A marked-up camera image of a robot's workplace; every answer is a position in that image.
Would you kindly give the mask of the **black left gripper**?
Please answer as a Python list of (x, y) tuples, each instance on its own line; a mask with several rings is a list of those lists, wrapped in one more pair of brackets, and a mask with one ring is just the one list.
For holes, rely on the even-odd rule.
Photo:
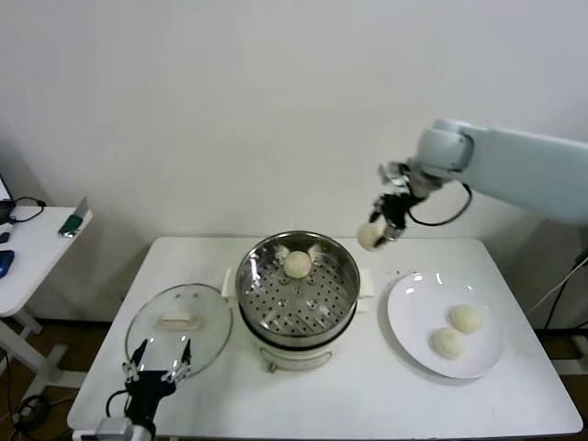
[(160, 401), (176, 391), (176, 384), (182, 383), (191, 372), (191, 340), (181, 352), (178, 362), (165, 372), (163, 370), (143, 370), (139, 372), (146, 340), (133, 351), (130, 359), (122, 364), (125, 389), (130, 395), (130, 404), (125, 415), (134, 425), (154, 426), (153, 420)]

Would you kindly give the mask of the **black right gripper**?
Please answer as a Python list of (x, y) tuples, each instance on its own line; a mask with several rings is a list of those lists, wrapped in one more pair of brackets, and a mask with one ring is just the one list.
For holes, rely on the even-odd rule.
[(406, 217), (416, 204), (416, 198), (410, 193), (383, 194), (374, 202), (368, 217), (369, 223), (375, 223), (383, 215), (386, 222), (377, 228), (377, 247), (395, 242), (404, 233)]

